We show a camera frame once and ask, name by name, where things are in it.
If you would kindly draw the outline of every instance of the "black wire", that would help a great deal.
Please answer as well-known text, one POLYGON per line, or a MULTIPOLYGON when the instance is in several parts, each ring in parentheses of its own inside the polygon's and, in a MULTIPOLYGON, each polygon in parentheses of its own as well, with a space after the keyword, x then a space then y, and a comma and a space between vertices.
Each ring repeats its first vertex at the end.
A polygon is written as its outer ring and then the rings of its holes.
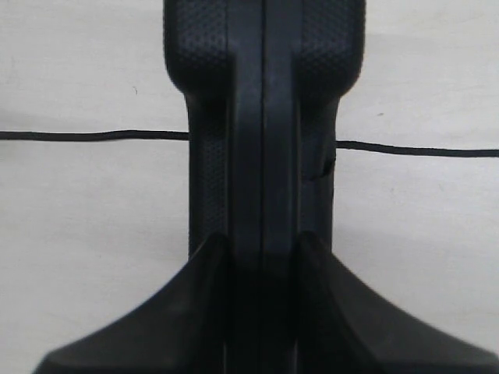
MULTIPOLYGON (((32 140, 40 142, 106 142, 122 139, 164 139, 189 140, 188 132, 154 130, 117 130, 91 133, 56 133, 56 132, 16 132, 0 131, 0 140, 32 140)), ((365 150, 368 152, 401 154, 409 156, 433 157, 499 157, 499 150, 448 150, 442 148, 413 148, 407 146, 386 146, 376 143, 364 143, 339 140, 336 147, 343 150, 365 150)))

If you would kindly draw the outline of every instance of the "black cable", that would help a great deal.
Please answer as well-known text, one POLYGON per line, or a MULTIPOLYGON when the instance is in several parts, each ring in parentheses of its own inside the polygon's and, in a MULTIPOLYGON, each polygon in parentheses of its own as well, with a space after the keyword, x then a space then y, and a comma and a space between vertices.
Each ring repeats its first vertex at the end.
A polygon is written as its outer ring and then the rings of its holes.
MULTIPOLYGON (((105 142, 122 139, 189 140, 188 132, 154 130, 117 130, 91 133, 16 132, 0 131, 0 140, 33 140, 41 142, 105 142)), ((336 147, 343 150, 365 150, 387 154, 434 157, 499 157, 499 150, 448 150, 442 148, 413 148, 383 144, 339 140, 336 147)))

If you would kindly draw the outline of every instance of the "white table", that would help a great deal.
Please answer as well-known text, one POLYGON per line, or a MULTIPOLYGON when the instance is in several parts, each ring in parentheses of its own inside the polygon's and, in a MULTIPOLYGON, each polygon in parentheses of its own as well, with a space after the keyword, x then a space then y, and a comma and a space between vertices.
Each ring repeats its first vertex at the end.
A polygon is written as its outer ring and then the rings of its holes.
MULTIPOLYGON (((162 0, 0 0, 0 130, 186 130, 162 0)), ((370 0, 338 138, 499 148, 497 0, 370 0)), ((186 261, 187 144, 0 143, 0 372, 186 261)), ((390 301, 499 352, 499 160, 338 151, 334 251, 390 301)))

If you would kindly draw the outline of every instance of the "white surface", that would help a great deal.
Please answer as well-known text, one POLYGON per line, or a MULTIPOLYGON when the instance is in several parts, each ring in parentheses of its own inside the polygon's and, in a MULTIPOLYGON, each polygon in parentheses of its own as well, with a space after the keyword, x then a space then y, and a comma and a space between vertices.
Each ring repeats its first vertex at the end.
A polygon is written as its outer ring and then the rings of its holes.
MULTIPOLYGON (((162 0, 0 0, 0 129, 186 130, 162 0)), ((338 138, 499 147, 496 0, 372 0, 338 138)), ((334 250, 499 352, 499 160, 338 151, 334 250)), ((0 372, 129 311, 186 260, 187 145, 0 143, 0 372)))

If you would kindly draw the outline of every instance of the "black plastic object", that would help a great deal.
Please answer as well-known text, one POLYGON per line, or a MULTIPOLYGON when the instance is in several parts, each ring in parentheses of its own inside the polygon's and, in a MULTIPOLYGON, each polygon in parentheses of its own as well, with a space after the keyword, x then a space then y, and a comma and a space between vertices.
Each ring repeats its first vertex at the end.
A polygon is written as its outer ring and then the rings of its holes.
POLYGON ((165 3, 166 64, 189 114, 192 258, 37 374, 497 374, 495 356, 396 309, 331 255, 334 122, 359 75, 365 7, 165 3))

